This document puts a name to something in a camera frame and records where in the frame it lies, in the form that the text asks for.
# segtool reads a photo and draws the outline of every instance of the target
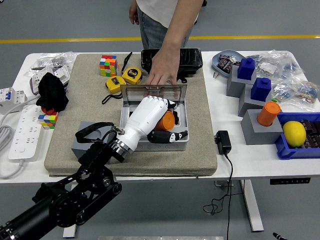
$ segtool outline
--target yellow tape measure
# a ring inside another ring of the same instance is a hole
[[[142,79],[142,72],[137,67],[129,67],[122,74],[123,79],[129,84],[138,84]]]
[[[109,77],[105,86],[109,89],[111,94],[115,94],[121,91],[120,85],[126,85],[126,81],[121,76],[112,76]]]

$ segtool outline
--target power adapter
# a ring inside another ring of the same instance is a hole
[[[214,142],[218,146],[218,151],[220,155],[228,154],[231,151],[231,142],[228,131],[218,131],[214,136]]]

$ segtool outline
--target black cloth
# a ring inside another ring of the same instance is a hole
[[[64,85],[57,76],[47,72],[42,77],[38,90],[41,97],[36,101],[36,105],[44,107],[47,111],[51,109],[55,112],[65,110],[69,100]]]

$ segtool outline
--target blue tray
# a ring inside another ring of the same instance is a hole
[[[304,119],[316,122],[320,121],[320,112],[280,112],[278,119],[281,125],[288,121],[300,122]],[[275,146],[276,154],[281,160],[320,158],[320,148],[290,148],[283,133],[275,141]]]
[[[212,67],[218,71],[220,74],[222,74],[223,76],[225,76],[226,78],[229,77],[229,73],[226,73],[224,71],[222,71],[220,68],[217,67],[218,63],[219,63],[219,57],[220,55],[227,55],[227,56],[234,56],[235,59],[238,62],[241,62],[241,59],[244,59],[245,57],[242,56],[240,53],[238,53],[237,51],[234,50],[223,50],[221,52],[219,52],[218,54],[214,55],[212,58]]]

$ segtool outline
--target person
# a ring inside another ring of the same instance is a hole
[[[160,49],[152,59],[147,85],[177,84],[180,48],[189,39],[203,0],[133,0],[131,23],[140,26],[144,49]]]

